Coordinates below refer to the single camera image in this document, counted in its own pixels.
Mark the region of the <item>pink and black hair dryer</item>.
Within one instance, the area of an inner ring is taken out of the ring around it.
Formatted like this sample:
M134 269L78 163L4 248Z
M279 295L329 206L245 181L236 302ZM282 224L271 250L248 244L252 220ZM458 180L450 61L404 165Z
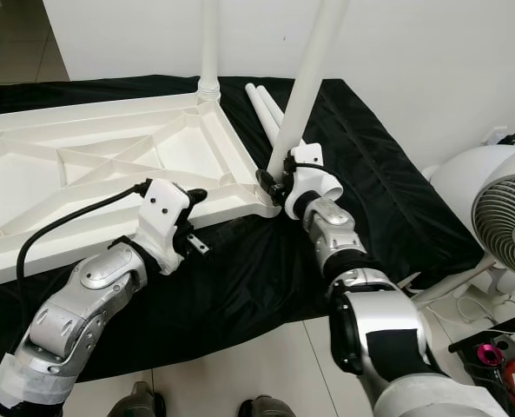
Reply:
M492 339L476 346L475 356L484 366L501 369L506 366L507 350L511 346L512 344L503 337Z

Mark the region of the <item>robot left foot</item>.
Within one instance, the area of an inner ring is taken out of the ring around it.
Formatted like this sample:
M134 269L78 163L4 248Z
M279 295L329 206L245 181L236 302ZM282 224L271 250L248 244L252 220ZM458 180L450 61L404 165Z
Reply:
M146 381L135 382L131 388L127 417L167 417L162 394L154 392Z

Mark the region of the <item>white wall power socket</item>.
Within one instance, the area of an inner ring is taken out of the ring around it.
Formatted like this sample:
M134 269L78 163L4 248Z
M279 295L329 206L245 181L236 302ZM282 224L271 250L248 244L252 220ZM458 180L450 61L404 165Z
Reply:
M515 144L515 131L507 127L492 128L485 136L483 144Z

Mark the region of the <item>black floor rack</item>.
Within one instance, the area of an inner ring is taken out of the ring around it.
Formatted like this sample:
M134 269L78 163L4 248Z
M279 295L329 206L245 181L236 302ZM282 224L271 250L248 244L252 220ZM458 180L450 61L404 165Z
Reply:
M484 342L491 341L492 338L499 336L500 334L515 334L515 317L507 319L507 321L500 322L499 325L492 326L484 330L477 331L477 333L469 334L464 339L455 341L452 345L448 346L448 351L451 353L458 353L463 349L475 347Z

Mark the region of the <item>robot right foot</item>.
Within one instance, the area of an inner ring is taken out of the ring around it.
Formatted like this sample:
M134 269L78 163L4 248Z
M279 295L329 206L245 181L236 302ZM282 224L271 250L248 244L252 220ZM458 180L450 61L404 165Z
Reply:
M252 400L243 401L237 417L296 417L296 414L286 402L260 394Z

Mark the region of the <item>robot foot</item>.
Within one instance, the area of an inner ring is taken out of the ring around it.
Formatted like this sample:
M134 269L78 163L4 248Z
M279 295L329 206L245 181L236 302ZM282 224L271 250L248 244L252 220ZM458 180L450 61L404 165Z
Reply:
M243 401L237 417L296 417L296 414L286 402L260 394L252 400Z
M162 394L154 392L146 381L135 382L131 388L127 417L167 417Z

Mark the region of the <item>white plastic table top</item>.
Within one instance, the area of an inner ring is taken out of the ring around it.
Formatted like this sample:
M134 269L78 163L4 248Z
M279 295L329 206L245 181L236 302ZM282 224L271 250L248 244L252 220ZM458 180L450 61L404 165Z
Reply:
M197 228L280 208L217 101L149 96L0 115L0 283L39 228L147 179L205 189Z

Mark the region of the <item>white standing fan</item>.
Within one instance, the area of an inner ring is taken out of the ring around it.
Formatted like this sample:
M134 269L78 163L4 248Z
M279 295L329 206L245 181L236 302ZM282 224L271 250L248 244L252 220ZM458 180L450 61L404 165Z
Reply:
M466 273L448 275L413 295L413 305L420 310L494 265L515 273L515 144L486 144L465 151L440 164L429 182L485 254Z

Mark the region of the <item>black cloth table cover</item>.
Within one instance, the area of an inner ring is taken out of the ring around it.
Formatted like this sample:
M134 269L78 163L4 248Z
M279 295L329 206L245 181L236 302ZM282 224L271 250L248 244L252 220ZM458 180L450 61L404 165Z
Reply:
M0 86L0 114L71 104L187 94L196 78L134 76ZM290 78L219 79L221 106L250 154L268 158L266 138L244 91L265 86L286 106ZM393 281L409 275L429 287L483 258L471 231L439 197L379 118L344 80L328 78L318 92L304 138L323 144L325 164L344 183L338 203L351 212L369 254ZM242 217L201 228L212 250L149 285L106 323L97 351L78 381L122 376L244 344L293 321L325 316L328 281L307 251L305 231L284 215ZM0 285L0 361L23 337L20 295L30 314L68 279L71 265Z

